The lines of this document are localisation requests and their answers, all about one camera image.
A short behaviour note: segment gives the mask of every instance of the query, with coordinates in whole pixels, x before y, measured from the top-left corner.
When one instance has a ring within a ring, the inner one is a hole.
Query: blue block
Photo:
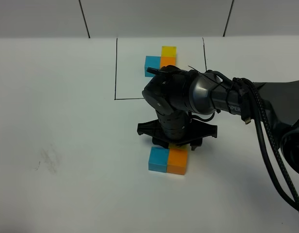
[[[149,170],[167,172],[169,149],[152,147],[149,156]]]
[[[154,77],[154,74],[148,73],[146,70],[148,67],[159,69],[160,68],[160,57],[146,56],[145,58],[145,77]]]

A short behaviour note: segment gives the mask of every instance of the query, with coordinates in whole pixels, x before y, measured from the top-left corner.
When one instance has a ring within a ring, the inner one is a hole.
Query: white tabletop
[[[253,81],[299,79],[299,38],[285,40],[298,46],[277,37],[205,38],[207,67]],[[142,54],[142,44],[157,48]],[[137,60],[159,56],[162,45],[178,46],[180,68],[205,70],[202,38],[119,38],[118,98],[140,96],[147,78]],[[116,39],[0,39],[0,227],[299,232],[298,213],[267,174],[253,123],[221,113],[210,122],[218,138],[189,152],[184,176],[150,172],[151,140],[136,128],[157,116],[142,99],[114,100],[115,76]],[[288,170],[299,192],[299,175]]]

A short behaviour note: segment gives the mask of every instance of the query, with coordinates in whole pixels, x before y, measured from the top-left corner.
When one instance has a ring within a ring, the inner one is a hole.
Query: orange block
[[[184,175],[187,165],[187,150],[171,148],[169,151],[167,172]]]
[[[168,65],[175,66],[176,57],[161,57],[160,58],[160,68],[166,67]]]

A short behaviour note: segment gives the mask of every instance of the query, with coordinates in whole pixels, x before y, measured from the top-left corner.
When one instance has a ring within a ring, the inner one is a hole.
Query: toy block
[[[169,149],[152,147],[149,155],[149,170],[167,172]]]
[[[161,49],[162,57],[176,57],[177,56],[177,47],[174,46],[163,46]]]
[[[155,57],[155,56],[146,56],[145,58],[145,77],[154,77],[154,74],[148,73],[147,69],[148,67],[159,69],[160,65],[160,57]]]
[[[187,165],[187,150],[170,149],[167,172],[184,175]]]
[[[161,57],[160,59],[160,68],[166,67],[168,65],[175,66],[176,57]]]
[[[169,143],[169,149],[173,148],[173,149],[182,149],[182,150],[187,150],[187,145],[185,144],[183,146],[178,147],[177,145],[173,144],[173,143]]]

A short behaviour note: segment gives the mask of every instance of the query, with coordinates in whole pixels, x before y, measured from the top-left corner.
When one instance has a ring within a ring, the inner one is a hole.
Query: white wall
[[[235,0],[230,35],[299,35],[299,0]]]
[[[222,36],[232,0],[82,0],[91,36]]]
[[[0,37],[87,37],[78,0],[0,0]]]

